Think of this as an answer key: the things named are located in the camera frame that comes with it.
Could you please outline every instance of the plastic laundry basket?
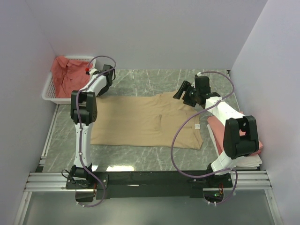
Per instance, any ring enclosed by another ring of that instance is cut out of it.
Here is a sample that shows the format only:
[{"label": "plastic laundry basket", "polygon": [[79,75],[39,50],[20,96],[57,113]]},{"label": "plastic laundry basket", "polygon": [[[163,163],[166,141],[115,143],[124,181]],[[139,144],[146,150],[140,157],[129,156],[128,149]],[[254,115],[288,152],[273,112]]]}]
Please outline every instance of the plastic laundry basket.
[{"label": "plastic laundry basket", "polygon": [[[70,60],[82,60],[89,62],[93,57],[89,56],[65,56]],[[92,68],[95,68],[96,60],[92,62]],[[42,98],[46,101],[53,101],[56,104],[71,104],[71,98],[57,98],[55,95],[55,86],[53,84],[52,73],[50,72],[43,90]]]}]

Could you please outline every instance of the red cloth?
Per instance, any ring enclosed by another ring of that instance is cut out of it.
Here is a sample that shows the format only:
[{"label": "red cloth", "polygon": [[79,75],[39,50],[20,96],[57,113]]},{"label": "red cloth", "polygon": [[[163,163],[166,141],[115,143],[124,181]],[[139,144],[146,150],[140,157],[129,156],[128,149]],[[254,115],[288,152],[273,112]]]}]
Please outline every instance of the red cloth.
[{"label": "red cloth", "polygon": [[83,88],[90,81],[90,76],[85,74],[87,65],[86,61],[69,60],[63,56],[54,60],[51,72],[57,98],[70,98],[72,91]]},{"label": "red cloth", "polygon": [[[210,128],[214,134],[217,151],[220,155],[224,151],[223,139],[224,139],[225,126],[215,116],[210,116],[207,119],[207,122],[210,125]],[[263,148],[263,144],[259,141],[259,149],[257,152],[253,153],[252,156],[261,153],[262,148]]]}]

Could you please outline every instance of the gray floor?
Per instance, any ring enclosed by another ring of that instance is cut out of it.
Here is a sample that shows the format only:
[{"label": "gray floor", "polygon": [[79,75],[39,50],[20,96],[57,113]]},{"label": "gray floor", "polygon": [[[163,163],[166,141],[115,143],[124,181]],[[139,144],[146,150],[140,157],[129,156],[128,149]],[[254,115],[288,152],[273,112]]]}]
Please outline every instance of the gray floor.
[{"label": "gray floor", "polygon": [[32,194],[24,225],[273,225],[263,190],[236,191],[226,203],[188,197],[114,198],[94,208],[74,192]]},{"label": "gray floor", "polygon": [[[177,90],[184,80],[193,82],[195,74],[207,70],[117,70],[116,80],[106,95],[122,96],[154,96],[156,94]],[[227,74],[226,70],[217,70]],[[221,96],[231,91],[230,83],[221,75],[208,74],[211,91]],[[238,103],[235,95],[226,102],[235,110]],[[182,170],[206,169],[207,165],[217,158],[206,124],[210,113],[204,113],[200,118],[203,144],[200,150],[174,149],[175,160]],[[43,172],[60,172],[70,169],[75,157],[75,127],[70,118],[70,106],[60,105]],[[120,166],[121,170],[160,171],[174,170],[170,159],[170,148],[166,147],[136,147],[136,146],[106,146],[92,145],[92,164],[98,171]]]}]

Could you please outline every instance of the beige cloth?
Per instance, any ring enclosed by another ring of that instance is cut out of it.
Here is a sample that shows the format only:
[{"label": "beige cloth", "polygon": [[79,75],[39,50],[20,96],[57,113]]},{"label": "beige cloth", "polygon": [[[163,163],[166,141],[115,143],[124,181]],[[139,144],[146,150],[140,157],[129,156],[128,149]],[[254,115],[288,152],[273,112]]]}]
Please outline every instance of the beige cloth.
[{"label": "beige cloth", "polygon": [[[175,92],[153,97],[102,96],[91,144],[170,147],[181,124],[196,110],[173,99]],[[199,115],[180,131],[175,147],[200,149]]]}]

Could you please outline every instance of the folded cloth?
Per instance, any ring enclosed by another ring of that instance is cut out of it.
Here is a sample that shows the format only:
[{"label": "folded cloth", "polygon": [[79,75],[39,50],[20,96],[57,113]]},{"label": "folded cloth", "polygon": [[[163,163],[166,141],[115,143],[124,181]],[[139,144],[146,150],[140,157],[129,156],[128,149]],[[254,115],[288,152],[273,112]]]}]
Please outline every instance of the folded cloth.
[{"label": "folded cloth", "polygon": [[[213,132],[212,132],[211,127],[210,127],[209,124],[207,125],[207,128],[208,128],[208,131],[209,131],[212,143],[213,143],[213,145],[215,147],[216,153],[219,156],[220,154],[218,152],[218,149],[220,149],[220,145],[217,142],[216,137],[214,136],[214,134],[213,134]],[[247,157],[241,158],[237,162],[236,166],[238,166],[238,167],[246,167],[246,168],[259,167],[259,165],[262,164],[262,163],[263,162],[262,162],[261,158],[259,157],[259,155],[256,154],[256,155],[253,155],[253,156],[247,156]]]},{"label": "folded cloth", "polygon": [[85,74],[88,62],[57,57],[51,67],[55,95],[57,98],[70,98],[74,90],[83,88],[90,80]]},{"label": "folded cloth", "polygon": [[[197,113],[175,92],[153,97],[101,96],[97,98],[98,117],[91,133],[91,144],[170,147],[182,123]],[[175,147],[200,149],[200,116],[191,119],[179,133]]]},{"label": "folded cloth", "polygon": [[[223,139],[224,139],[225,126],[215,116],[210,116],[207,119],[207,122],[211,127],[211,130],[215,136],[216,142],[218,142],[217,147],[218,147],[218,152],[220,155],[224,151]],[[244,134],[245,134],[245,132],[240,131],[240,136],[242,136]],[[262,148],[263,148],[263,144],[259,141],[259,149],[257,152],[253,153],[252,155],[261,153]]]}]

